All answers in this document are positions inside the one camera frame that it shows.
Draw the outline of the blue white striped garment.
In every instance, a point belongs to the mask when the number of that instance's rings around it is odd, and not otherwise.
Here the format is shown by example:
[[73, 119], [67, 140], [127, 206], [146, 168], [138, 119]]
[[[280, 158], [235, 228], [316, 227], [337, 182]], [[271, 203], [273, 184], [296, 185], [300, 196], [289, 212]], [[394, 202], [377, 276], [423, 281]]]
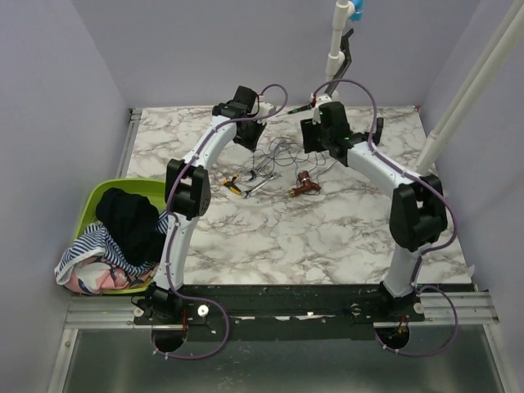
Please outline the blue white striped garment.
[[109, 234], [108, 229], [101, 222], [95, 222], [89, 224], [63, 253], [58, 265], [54, 268], [56, 283], [65, 285], [70, 280], [75, 266], [88, 258], [98, 256], [101, 256], [110, 265], [133, 276], [148, 273], [156, 265], [156, 262], [152, 261], [143, 262], [139, 266], [131, 265], [124, 257], [120, 246]]

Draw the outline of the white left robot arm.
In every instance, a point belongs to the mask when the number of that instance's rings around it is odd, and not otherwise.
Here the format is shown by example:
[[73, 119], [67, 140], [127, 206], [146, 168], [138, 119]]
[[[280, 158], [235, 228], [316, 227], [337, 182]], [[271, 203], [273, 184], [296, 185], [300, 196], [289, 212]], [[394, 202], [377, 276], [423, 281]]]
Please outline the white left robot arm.
[[240, 86], [233, 99], [212, 109], [209, 128], [196, 146], [182, 159], [167, 164], [165, 177], [168, 229], [164, 250], [147, 288], [147, 304], [163, 323], [173, 323], [181, 315], [182, 300], [173, 293], [183, 285], [183, 273], [193, 231], [211, 202], [209, 169], [225, 146], [240, 142], [254, 149], [264, 125], [255, 116], [262, 115], [260, 96]]

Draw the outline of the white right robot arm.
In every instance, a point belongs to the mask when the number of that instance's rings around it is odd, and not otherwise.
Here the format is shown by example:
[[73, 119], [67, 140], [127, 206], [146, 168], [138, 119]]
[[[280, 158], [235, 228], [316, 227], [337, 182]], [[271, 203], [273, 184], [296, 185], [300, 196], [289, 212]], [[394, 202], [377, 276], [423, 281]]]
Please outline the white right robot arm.
[[367, 133], [353, 132], [341, 102], [315, 107], [313, 117], [300, 121], [300, 130], [306, 153], [328, 152], [391, 199], [389, 230], [395, 249], [375, 301], [382, 318], [396, 320], [415, 297], [423, 254], [448, 227], [439, 178], [416, 174], [383, 155], [373, 135], [376, 124]]

